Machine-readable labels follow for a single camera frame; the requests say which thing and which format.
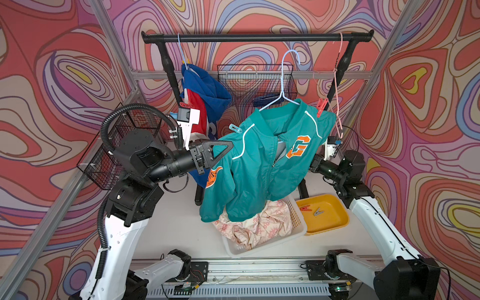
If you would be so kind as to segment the pink patterned kids jacket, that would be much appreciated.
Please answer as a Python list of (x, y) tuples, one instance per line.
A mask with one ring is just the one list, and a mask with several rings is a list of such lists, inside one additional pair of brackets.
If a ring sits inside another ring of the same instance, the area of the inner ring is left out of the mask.
[(241, 222), (230, 221), (224, 212), (213, 225), (225, 238), (246, 250), (289, 236), (293, 230), (290, 208), (284, 200), (267, 201), (260, 213)]

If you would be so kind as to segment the white perforated plastic basket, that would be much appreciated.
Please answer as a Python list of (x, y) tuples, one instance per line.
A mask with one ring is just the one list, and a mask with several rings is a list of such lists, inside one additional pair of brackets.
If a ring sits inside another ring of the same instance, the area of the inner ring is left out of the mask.
[(286, 201), (290, 208), (290, 215), (293, 223), (293, 229), (291, 234), (286, 237), (275, 237), (274, 239), (253, 248), (252, 250), (247, 250), (244, 247), (235, 244), (234, 242), (228, 240), (226, 237), (221, 235), (225, 250), (230, 257), (242, 258), (245, 256), (253, 255), (268, 248), (279, 246), (287, 241), (295, 240), (296, 238), (300, 238), (301, 236), (304, 236), (306, 234), (307, 226), (302, 216), (302, 213), (296, 204), (295, 199), (289, 195), (282, 200)]

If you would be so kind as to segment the black clothes rack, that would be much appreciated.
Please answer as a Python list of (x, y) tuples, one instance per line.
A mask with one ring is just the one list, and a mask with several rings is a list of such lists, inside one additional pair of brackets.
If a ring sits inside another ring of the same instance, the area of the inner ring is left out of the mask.
[[(337, 79), (342, 80), (351, 58), (358, 43), (367, 43), (372, 40), (375, 31), (369, 32), (352, 32), (344, 34), (344, 42), (348, 42), (347, 48), (341, 57), (339, 74)], [(158, 47), (161, 55), (161, 61), (166, 72), (167, 79), (174, 93), (178, 107), (184, 108), (181, 93), (178, 87), (177, 77), (172, 59), (167, 50), (167, 43), (178, 42), (177, 36), (172, 34), (146, 34), (141, 33), (142, 40), (146, 44), (154, 44)], [(333, 42), (340, 41), (340, 34), (184, 34), (180, 35), (181, 42), (187, 43), (243, 43), (243, 42), (302, 42), (302, 41), (320, 41)], [(358, 151), (353, 152), (356, 157), (344, 159), (341, 164), (337, 165), (330, 162), (330, 176), (324, 176), (327, 180), (332, 181), (336, 194), (346, 206), (350, 206), (353, 199), (371, 195), (371, 191), (361, 182), (360, 178), (354, 177), (355, 168), (360, 167), (364, 163), (363, 157), (359, 156)]]

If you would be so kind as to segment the red clothespin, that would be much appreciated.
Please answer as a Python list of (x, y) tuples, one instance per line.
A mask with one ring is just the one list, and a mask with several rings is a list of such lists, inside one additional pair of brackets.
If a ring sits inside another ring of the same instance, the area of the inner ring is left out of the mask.
[(299, 208), (301, 211), (312, 211), (312, 209), (310, 208), (310, 205), (306, 205), (306, 206), (301, 206)]
[(320, 118), (322, 113), (325, 111), (326, 106), (329, 104), (328, 99), (326, 98), (319, 98), (316, 104), (317, 108), (317, 117)]

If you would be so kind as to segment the green kids jacket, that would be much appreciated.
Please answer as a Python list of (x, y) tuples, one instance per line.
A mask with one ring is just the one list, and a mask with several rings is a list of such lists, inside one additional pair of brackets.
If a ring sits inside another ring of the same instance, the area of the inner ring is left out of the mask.
[(222, 137), (233, 147), (209, 171), (199, 209), (202, 222), (217, 221), (223, 213), (242, 222), (260, 213), (267, 201), (290, 195), (335, 123), (334, 113), (319, 112), (301, 99), (255, 110), (240, 124), (241, 132)]

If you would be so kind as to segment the yellow plastic tray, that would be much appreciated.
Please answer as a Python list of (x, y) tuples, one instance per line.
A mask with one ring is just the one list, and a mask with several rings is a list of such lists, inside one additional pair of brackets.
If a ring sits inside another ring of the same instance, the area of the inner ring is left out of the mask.
[[(297, 206), (310, 205), (312, 211), (301, 211), (307, 226), (306, 236), (317, 235), (327, 231), (346, 227), (350, 223), (350, 217), (342, 201), (331, 194), (309, 197), (296, 201)], [(321, 208), (324, 210), (319, 216), (314, 212)]]

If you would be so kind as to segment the grey clothespin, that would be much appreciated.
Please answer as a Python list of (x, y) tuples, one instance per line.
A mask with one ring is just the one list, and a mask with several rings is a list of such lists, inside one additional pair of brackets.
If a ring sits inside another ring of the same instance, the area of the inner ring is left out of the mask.
[(323, 214), (325, 211), (321, 209), (320, 207), (314, 212), (314, 216), (319, 216)]

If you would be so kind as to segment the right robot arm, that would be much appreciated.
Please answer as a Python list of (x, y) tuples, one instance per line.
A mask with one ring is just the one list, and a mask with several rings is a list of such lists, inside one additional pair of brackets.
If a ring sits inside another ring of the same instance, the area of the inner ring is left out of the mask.
[(395, 228), (362, 180), (364, 156), (346, 151), (339, 164), (317, 154), (310, 170), (332, 181), (338, 198), (361, 222), (379, 250), (384, 267), (376, 267), (347, 249), (330, 250), (323, 263), (329, 278), (350, 275), (372, 288), (380, 300), (433, 300), (441, 268), (423, 256)]

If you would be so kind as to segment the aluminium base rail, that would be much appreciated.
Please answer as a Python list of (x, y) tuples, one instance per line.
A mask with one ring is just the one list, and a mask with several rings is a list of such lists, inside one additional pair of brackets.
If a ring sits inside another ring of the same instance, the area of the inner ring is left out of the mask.
[(149, 300), (375, 300), (372, 288), (354, 276), (313, 280), (310, 257), (206, 259), (203, 281), (193, 292), (176, 292), (167, 282), (147, 293)]

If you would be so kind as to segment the blue object in back basket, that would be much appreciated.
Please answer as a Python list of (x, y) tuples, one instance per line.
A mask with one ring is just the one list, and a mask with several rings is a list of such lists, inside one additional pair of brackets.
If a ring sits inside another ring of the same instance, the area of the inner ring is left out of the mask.
[(266, 94), (264, 96), (255, 97), (252, 100), (252, 106), (254, 108), (262, 108), (268, 105), (270, 102), (276, 100), (278, 98), (278, 94)]

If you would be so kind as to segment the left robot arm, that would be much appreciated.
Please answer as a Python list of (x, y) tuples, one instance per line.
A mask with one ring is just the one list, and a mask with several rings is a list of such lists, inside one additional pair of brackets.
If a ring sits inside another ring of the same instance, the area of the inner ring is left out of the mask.
[[(176, 150), (156, 140), (147, 129), (134, 129), (114, 145), (109, 137), (111, 123), (133, 111), (147, 111), (163, 120), (177, 143)], [(160, 183), (190, 171), (213, 168), (233, 148), (231, 141), (196, 141), (183, 146), (181, 126), (157, 108), (132, 103), (115, 109), (102, 122), (100, 136), (108, 153), (117, 159), (122, 172), (105, 197), (97, 214), (101, 246), (91, 274), (75, 300), (143, 300), (148, 291), (175, 279), (189, 281), (191, 257), (170, 251), (160, 262), (136, 271), (131, 261), (138, 241), (163, 197)]]

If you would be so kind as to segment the blue red white jacket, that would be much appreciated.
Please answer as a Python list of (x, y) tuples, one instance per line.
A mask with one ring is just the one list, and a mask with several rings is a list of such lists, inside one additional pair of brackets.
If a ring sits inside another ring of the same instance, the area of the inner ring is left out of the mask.
[(189, 140), (215, 140), (216, 123), (230, 106), (231, 94), (209, 72), (198, 66), (184, 64), (181, 74), (181, 97), (190, 108), (199, 110), (199, 122), (192, 125)]

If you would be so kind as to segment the light blue hanger green jacket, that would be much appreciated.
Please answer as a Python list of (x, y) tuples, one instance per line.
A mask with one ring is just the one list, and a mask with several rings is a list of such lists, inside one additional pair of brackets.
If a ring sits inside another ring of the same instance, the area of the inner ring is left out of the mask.
[(274, 105), (279, 100), (285, 100), (289, 103), (293, 103), (294, 105), (299, 105), (298, 102), (293, 101), (292, 99), (287, 97), (286, 94), (285, 94), (285, 59), (286, 59), (287, 54), (290, 54), (290, 53), (294, 53), (295, 57), (297, 59), (297, 62), (300, 63), (299, 53), (295, 49), (290, 49), (290, 50), (285, 52), (285, 54), (282, 57), (282, 61), (281, 61), (281, 77), (280, 77), (281, 90), (280, 90), (280, 94), (276, 99), (272, 100), (271, 102), (267, 103), (267, 105), (260, 108), (259, 111), (263, 111), (263, 110), (268, 109), (270, 106)]

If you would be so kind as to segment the light blue clothespin green jacket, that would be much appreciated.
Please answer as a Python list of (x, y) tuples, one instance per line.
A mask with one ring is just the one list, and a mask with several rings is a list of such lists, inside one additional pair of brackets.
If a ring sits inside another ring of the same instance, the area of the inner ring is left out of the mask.
[(229, 129), (239, 135), (243, 133), (243, 130), (239, 126), (236, 126), (234, 124), (230, 124)]

